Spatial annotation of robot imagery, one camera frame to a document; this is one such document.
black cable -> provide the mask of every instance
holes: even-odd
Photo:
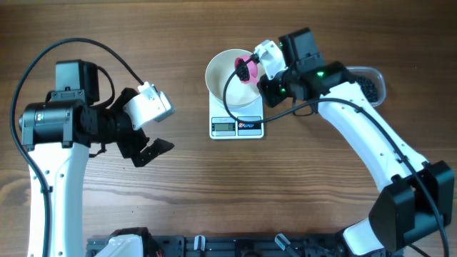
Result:
[[[254,58],[254,55],[252,55],[245,63],[244,65],[246,65],[248,62],[252,61]],[[435,201],[432,199],[431,195],[430,195],[430,192],[428,192],[426,186],[423,184],[421,178],[419,178],[419,175],[417,174],[416,170],[414,169],[414,167],[409,163],[409,160],[408,158],[403,155],[403,152],[400,150],[400,148],[396,145],[396,143],[393,141],[393,139],[391,138],[391,136],[386,132],[386,130],[384,130],[384,128],[379,124],[379,122],[377,120],[375,120],[375,118],[373,118],[367,111],[365,111],[363,108],[361,108],[360,106],[350,102],[350,101],[347,101],[347,100],[343,100],[343,99],[335,99],[335,98],[327,98],[327,99],[315,99],[315,100],[310,100],[310,101],[307,101],[306,103],[304,104],[300,104],[299,106],[296,106],[296,107],[293,107],[292,109],[289,109],[288,111],[284,111],[282,114],[278,114],[278,115],[275,115],[275,116],[272,116],[270,118],[267,118],[267,119],[262,119],[260,121],[242,121],[241,119],[238,119],[236,118],[229,110],[229,107],[227,106],[227,101],[226,101],[226,93],[227,93],[227,88],[229,87],[229,83],[230,81],[232,80],[232,78],[235,76],[235,74],[241,70],[243,68],[243,65],[239,66],[237,68],[237,70],[235,70],[228,78],[227,82],[226,82],[226,85],[224,86],[224,92],[223,92],[223,95],[222,95],[222,99],[223,99],[223,103],[224,103],[224,107],[225,107],[225,110],[227,112],[227,114],[233,118],[235,121],[238,121],[239,123],[245,123],[245,124],[262,124],[262,123],[266,123],[266,122],[269,122],[269,121],[274,121],[276,119],[279,119],[281,118],[282,116],[285,116],[287,114],[290,114],[290,113],[293,113],[294,111],[298,110],[298,109],[301,109],[305,106],[310,106],[312,104],[317,104],[317,103],[322,103],[322,102],[336,102],[336,103],[340,103],[340,104],[346,104],[346,105],[349,105],[350,107],[353,107],[357,112],[363,114],[368,120],[371,121],[371,123],[383,134],[383,136],[387,139],[387,141],[392,145],[392,148],[393,150],[395,150],[395,152],[398,154],[398,156],[400,157],[400,159],[402,160],[402,162],[405,163],[406,167],[408,167],[409,171],[411,172],[411,175],[414,177],[414,179],[416,180],[417,184],[419,185],[419,188],[421,188],[423,194],[425,195],[426,199],[427,199],[427,202],[435,216],[435,219],[436,219],[436,223],[438,224],[438,229],[440,231],[440,235],[441,235],[441,243],[443,244],[443,252],[444,252],[444,256],[445,257],[449,257],[449,244],[448,244],[448,237],[446,235],[446,230],[444,229],[444,224],[443,224],[443,220],[441,219],[441,215],[438,211],[438,208],[436,207],[436,204],[435,204]]]
[[[106,145],[104,143],[100,143],[100,150],[97,151],[97,153],[90,153],[89,154],[89,158],[95,158],[97,157],[99,154],[102,154],[102,153],[106,153]]]
[[[27,161],[27,163],[30,165],[30,167],[34,171],[36,178],[39,180],[39,183],[41,186],[41,192],[43,193],[43,197],[44,197],[44,237],[43,237],[43,254],[42,254],[43,257],[48,257],[48,255],[49,255],[49,237],[50,237],[50,233],[51,233],[50,232],[51,200],[49,198],[49,187],[48,187],[48,183],[46,182],[46,179],[44,178],[44,175],[41,172],[40,168],[36,165],[34,160],[30,157],[30,155],[22,147],[21,142],[19,141],[19,137],[16,132],[16,125],[15,125],[14,117],[16,115],[16,104],[17,104],[17,99],[19,97],[19,92],[21,91],[22,85],[24,84],[25,80],[27,79],[27,76],[30,74],[30,71],[33,69],[33,67],[36,65],[36,63],[50,50],[52,50],[62,44],[71,43],[71,42],[83,42],[83,43],[93,44],[95,46],[99,46],[99,47],[105,49],[111,55],[116,57],[116,59],[118,59],[118,61],[120,61],[124,65],[124,67],[127,69],[127,71],[129,71],[130,74],[141,85],[144,84],[143,81],[134,73],[134,71],[132,71],[130,66],[109,47],[107,47],[97,41],[94,41],[91,39],[82,39],[82,38],[64,39],[64,40],[57,41],[56,43],[48,46],[31,62],[31,64],[25,71],[24,75],[22,75],[22,78],[19,81],[19,83],[17,84],[16,90],[14,91],[13,100],[11,101],[11,110],[10,110],[10,114],[9,114],[9,125],[10,125],[10,129],[11,129],[11,135],[13,136],[13,141],[16,144],[16,147],[18,148],[21,155],[24,157],[24,159]]]
[[[108,75],[108,72],[106,72],[105,69],[103,69],[100,66],[97,66],[97,69],[99,71],[101,71],[103,74],[105,74],[106,78],[109,80],[109,84],[111,86],[111,97],[108,100],[106,100],[105,102],[101,103],[101,104],[97,104],[97,105],[92,106],[92,108],[94,108],[94,109],[104,109],[104,108],[108,108],[108,106],[110,106],[114,102],[114,98],[116,97],[116,92],[114,90],[113,81],[111,80],[111,77]]]
[[[293,97],[292,98],[292,108],[297,106],[296,101],[297,101],[297,98]],[[295,111],[293,111],[292,114],[297,117],[307,117],[307,116],[311,116],[314,114],[314,109],[313,109],[313,106],[311,106],[311,111],[309,112],[309,114],[296,114]]]
[[[426,252],[422,251],[419,247],[413,245],[413,244],[410,244],[409,247],[411,247],[413,250],[415,250],[416,252],[418,252],[420,255],[422,255],[423,257],[430,257]]]
[[[54,92],[54,90],[53,90],[53,91],[49,91],[49,92],[46,94],[46,98],[44,99],[44,103],[45,103],[45,104],[47,104],[47,103],[51,100],[51,98],[52,98],[52,93],[53,93],[53,92]]]

